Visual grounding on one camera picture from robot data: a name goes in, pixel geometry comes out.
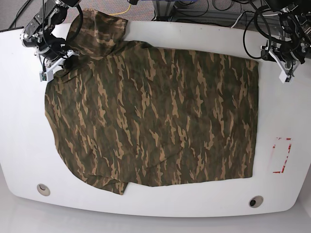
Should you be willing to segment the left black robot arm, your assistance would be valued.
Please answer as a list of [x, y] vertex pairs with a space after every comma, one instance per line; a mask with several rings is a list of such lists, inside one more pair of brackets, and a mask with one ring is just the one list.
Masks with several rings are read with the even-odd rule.
[[[283, 83], [290, 82], [299, 65], [311, 58], [311, 2], [309, 0], [267, 0], [265, 5], [256, 7], [249, 0], [254, 11], [252, 19], [247, 23], [243, 32], [243, 47], [252, 59], [276, 62], [281, 69], [279, 79]], [[290, 40], [272, 36], [270, 26], [265, 19], [265, 12], [276, 13], [282, 31]], [[246, 31], [253, 23], [257, 31], [267, 39], [261, 46], [261, 55], [252, 56], [245, 44]]]

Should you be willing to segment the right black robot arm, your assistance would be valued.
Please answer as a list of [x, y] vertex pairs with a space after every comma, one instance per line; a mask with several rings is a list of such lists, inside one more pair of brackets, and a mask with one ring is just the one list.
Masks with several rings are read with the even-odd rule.
[[[78, 28], [67, 39], [55, 37], [52, 32], [56, 25], [64, 22], [69, 8], [75, 7], [79, 12]], [[36, 54], [45, 72], [47, 61], [69, 59], [64, 47], [73, 41], [83, 24], [83, 11], [79, 0], [47, 0], [42, 1], [42, 7], [22, 31], [20, 38], [26, 48], [35, 48]]]

